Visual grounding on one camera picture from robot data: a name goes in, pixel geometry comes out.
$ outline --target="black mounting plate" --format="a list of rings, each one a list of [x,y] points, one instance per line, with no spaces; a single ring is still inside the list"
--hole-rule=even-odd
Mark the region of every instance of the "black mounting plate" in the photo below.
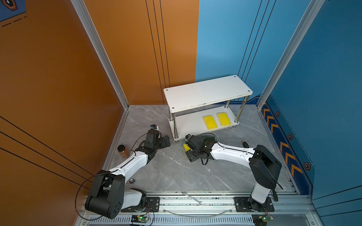
[[[254,212],[248,202],[249,197],[234,197],[237,212]],[[274,212],[274,206],[270,197],[266,198],[265,208],[268,212]]]
[[[146,197],[147,203],[150,205],[150,208],[156,213],[159,211],[160,206],[160,197]],[[148,208],[145,207],[140,213],[147,212]],[[128,208],[121,209],[122,213],[136,213],[135,206],[130,206]]]

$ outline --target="black bottle cap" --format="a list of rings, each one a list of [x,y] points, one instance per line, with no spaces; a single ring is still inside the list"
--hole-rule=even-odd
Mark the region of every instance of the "black bottle cap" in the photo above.
[[[125,149],[126,149],[126,147],[124,145],[120,145],[120,146],[117,147],[117,150],[119,152],[123,152]]]

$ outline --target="blue wall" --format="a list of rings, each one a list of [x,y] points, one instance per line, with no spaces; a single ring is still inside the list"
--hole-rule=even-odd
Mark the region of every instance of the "blue wall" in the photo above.
[[[362,223],[361,9],[359,0],[325,1],[271,94],[315,169],[325,225]]]
[[[238,74],[260,95],[309,2],[200,0],[196,82]]]

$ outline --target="shelf lower board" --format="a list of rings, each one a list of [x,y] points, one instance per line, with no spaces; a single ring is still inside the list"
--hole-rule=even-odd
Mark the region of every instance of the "shelf lower board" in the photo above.
[[[231,122],[231,125],[229,126],[221,126],[217,113],[226,112],[227,116],[229,117],[229,120]],[[206,124],[203,120],[204,116],[212,115],[216,125],[218,126],[217,129],[207,130]],[[191,135],[199,135],[202,133],[212,132],[219,129],[228,128],[231,126],[239,125],[238,123],[235,123],[235,115],[230,110],[230,108],[225,108],[224,106],[211,108],[203,111],[198,111],[186,115],[180,115],[176,117],[176,127],[177,127],[177,133],[178,138],[175,139],[174,129],[173,129],[173,121],[169,121],[173,139],[175,141],[185,139],[185,136],[188,134]]]

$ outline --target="robotic arm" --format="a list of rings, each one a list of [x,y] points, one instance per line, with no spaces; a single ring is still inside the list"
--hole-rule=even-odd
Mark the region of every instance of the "robotic arm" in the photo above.
[[[142,210],[145,207],[146,192],[136,188],[125,192],[125,183],[153,159],[158,149],[169,147],[170,139],[161,137],[158,126],[151,125],[141,145],[120,165],[97,173],[85,202],[86,210],[113,219],[121,209],[134,206]]]
[[[256,183],[248,202],[254,211],[264,211],[268,194],[278,184],[282,168],[282,164],[266,147],[258,145],[256,148],[239,148],[220,144],[214,137],[203,139],[194,135],[187,135],[185,144],[190,148],[186,151],[190,162],[199,158],[206,161],[222,159],[250,168]]]

